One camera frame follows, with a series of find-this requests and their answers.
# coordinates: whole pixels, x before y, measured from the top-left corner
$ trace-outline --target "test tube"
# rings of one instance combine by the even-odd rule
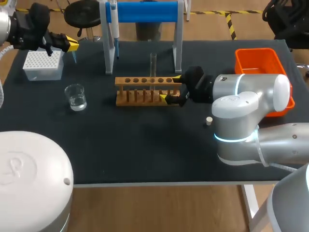
[[[156,75],[156,53],[150,54],[150,77],[155,77]],[[155,90],[155,86],[150,86],[150,90]]]

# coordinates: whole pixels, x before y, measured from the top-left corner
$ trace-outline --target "test tube rack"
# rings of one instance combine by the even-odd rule
[[[177,106],[178,104],[166,104],[162,101],[160,94],[179,96],[181,83],[173,82],[172,77],[116,77],[115,86],[119,87],[116,99],[117,106]],[[132,87],[145,88],[143,90],[137,90],[137,88],[132,90]],[[169,87],[171,89],[146,90],[146,87]]]

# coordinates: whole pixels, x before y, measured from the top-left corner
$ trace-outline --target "small beaker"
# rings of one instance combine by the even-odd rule
[[[82,111],[87,107],[84,87],[80,84],[73,84],[64,90],[67,96],[70,107],[74,111]]]

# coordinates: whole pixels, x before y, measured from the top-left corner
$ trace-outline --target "table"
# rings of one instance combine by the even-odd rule
[[[113,75],[105,75],[103,45],[83,42],[77,64],[64,56],[62,80],[30,82],[19,52],[4,85],[1,131],[31,131],[67,153],[76,186],[201,185],[276,182],[289,173],[262,164],[228,166],[219,161],[213,127],[203,122],[211,106],[189,101],[180,107],[116,107],[115,76],[147,76],[149,55],[157,53],[157,76],[175,76],[170,42],[121,42]],[[235,50],[273,48],[293,85],[295,108],[260,126],[309,122],[308,89],[285,41],[184,42],[182,69],[200,65],[211,75],[233,73]],[[85,87],[87,109],[73,112],[66,86]]]

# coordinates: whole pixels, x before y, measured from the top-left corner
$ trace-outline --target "orange bin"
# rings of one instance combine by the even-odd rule
[[[271,48],[248,48],[238,49],[236,54],[235,73],[236,74],[284,74],[284,68],[276,54]],[[292,110],[295,106],[295,102],[292,97],[292,85],[290,100],[285,108],[281,112],[272,112],[267,117],[279,117],[285,115],[289,110]]]

